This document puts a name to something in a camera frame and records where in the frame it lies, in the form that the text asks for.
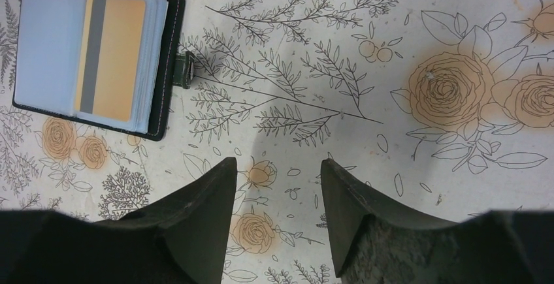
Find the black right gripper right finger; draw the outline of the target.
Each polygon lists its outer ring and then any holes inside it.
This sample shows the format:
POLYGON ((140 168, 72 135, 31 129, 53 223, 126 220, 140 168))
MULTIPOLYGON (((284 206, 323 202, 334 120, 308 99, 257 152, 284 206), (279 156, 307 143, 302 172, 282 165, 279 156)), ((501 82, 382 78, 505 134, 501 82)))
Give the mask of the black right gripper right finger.
POLYGON ((456 223, 321 163, 331 257, 343 283, 552 283, 553 212, 493 210, 456 223))

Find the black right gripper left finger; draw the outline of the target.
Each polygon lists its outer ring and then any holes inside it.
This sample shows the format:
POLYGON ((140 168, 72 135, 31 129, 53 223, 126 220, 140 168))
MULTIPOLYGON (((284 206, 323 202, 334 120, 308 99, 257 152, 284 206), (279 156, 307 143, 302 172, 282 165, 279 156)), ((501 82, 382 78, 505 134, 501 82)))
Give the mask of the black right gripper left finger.
POLYGON ((118 220, 1 212, 2 283, 220 283, 236 159, 118 220))

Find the gold magnetic stripe card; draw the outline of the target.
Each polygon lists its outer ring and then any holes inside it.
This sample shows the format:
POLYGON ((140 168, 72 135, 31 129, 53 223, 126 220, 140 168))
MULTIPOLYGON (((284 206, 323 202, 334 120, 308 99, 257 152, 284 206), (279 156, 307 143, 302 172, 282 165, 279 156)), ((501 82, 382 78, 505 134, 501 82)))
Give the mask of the gold magnetic stripe card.
POLYGON ((73 108, 128 122, 145 0, 87 0, 73 108))

